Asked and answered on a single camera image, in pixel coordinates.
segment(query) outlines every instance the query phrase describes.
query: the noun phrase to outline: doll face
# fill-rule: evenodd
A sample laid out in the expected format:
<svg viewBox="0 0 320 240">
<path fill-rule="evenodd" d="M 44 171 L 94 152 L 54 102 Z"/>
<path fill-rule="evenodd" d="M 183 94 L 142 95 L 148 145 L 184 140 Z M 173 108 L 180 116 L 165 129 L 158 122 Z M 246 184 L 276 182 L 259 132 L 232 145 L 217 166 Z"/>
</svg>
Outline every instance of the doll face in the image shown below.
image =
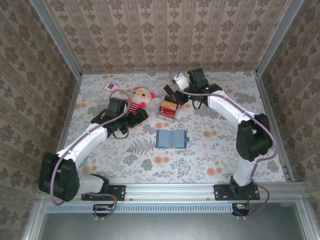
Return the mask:
<svg viewBox="0 0 320 240">
<path fill-rule="evenodd" d="M 148 105 L 151 102 L 152 94 L 145 88 L 136 88 L 131 94 L 131 100 L 138 104 L 145 103 Z"/>
</svg>

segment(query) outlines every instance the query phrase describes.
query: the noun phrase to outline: stuffed doll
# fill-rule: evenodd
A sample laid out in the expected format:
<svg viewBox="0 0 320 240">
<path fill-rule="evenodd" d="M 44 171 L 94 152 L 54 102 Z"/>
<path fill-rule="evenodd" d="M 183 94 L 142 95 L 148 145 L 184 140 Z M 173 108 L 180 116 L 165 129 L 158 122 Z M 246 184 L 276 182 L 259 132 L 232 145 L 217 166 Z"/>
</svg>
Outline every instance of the stuffed doll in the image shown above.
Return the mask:
<svg viewBox="0 0 320 240">
<path fill-rule="evenodd" d="M 131 94 L 131 103 L 128 112 L 136 114 L 138 108 L 144 109 L 150 102 L 151 99 L 156 98 L 153 92 L 149 92 L 143 87 L 136 87 Z"/>
</svg>

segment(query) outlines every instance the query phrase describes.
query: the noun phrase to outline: floral tabletop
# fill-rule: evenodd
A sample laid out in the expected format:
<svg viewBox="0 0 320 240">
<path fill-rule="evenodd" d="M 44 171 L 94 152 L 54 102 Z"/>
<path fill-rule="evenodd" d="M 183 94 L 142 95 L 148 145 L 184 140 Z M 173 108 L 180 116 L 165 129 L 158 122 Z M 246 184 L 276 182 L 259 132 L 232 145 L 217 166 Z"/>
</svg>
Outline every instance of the floral tabletop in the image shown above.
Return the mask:
<svg viewBox="0 0 320 240">
<path fill-rule="evenodd" d="M 206 72 L 205 76 L 244 108 L 258 114 L 265 112 L 252 72 Z M 156 118 L 165 94 L 163 87 L 172 85 L 168 73 L 83 75 L 66 145 L 107 108 L 110 92 L 104 86 L 109 82 L 128 93 L 135 87 L 145 87 L 156 98 L 146 108 L 147 120 L 134 127 L 127 138 L 111 136 L 99 144 L 82 162 L 80 172 L 105 176 L 113 184 L 229 182 L 241 157 L 236 150 L 237 130 L 224 117 L 204 105 L 193 109 L 189 101 L 181 107 L 175 123 Z M 114 96 L 126 98 L 120 93 Z M 186 130 L 190 139 L 187 148 L 156 148 L 159 129 Z M 279 158 L 260 163 L 254 178 L 257 182 L 285 182 Z"/>
</svg>

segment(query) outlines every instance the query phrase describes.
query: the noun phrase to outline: wall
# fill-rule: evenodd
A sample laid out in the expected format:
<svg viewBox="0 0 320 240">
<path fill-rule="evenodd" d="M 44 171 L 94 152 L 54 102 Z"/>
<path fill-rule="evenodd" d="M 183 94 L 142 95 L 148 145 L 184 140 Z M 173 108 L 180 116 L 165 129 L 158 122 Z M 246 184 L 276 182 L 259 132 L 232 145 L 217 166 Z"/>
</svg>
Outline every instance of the wall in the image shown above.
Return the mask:
<svg viewBox="0 0 320 240">
<path fill-rule="evenodd" d="M 305 0 L 263 81 L 298 181 L 320 220 L 320 1 Z"/>
<path fill-rule="evenodd" d="M 289 0 L 45 0 L 82 72 L 254 69 Z"/>
<path fill-rule="evenodd" d="M 28 0 L 0 1 L 0 239 L 28 223 L 42 156 L 55 152 L 75 78 Z"/>
</svg>

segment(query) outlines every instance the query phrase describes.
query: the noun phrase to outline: blue book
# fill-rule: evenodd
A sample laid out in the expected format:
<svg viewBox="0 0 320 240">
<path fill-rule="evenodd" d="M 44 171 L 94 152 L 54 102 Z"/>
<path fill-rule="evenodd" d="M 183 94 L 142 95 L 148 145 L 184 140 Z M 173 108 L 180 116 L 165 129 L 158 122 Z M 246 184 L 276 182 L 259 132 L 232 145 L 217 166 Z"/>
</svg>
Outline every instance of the blue book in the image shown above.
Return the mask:
<svg viewBox="0 0 320 240">
<path fill-rule="evenodd" d="M 186 130 L 157 130 L 155 147 L 158 149 L 186 149 L 189 138 Z"/>
</svg>

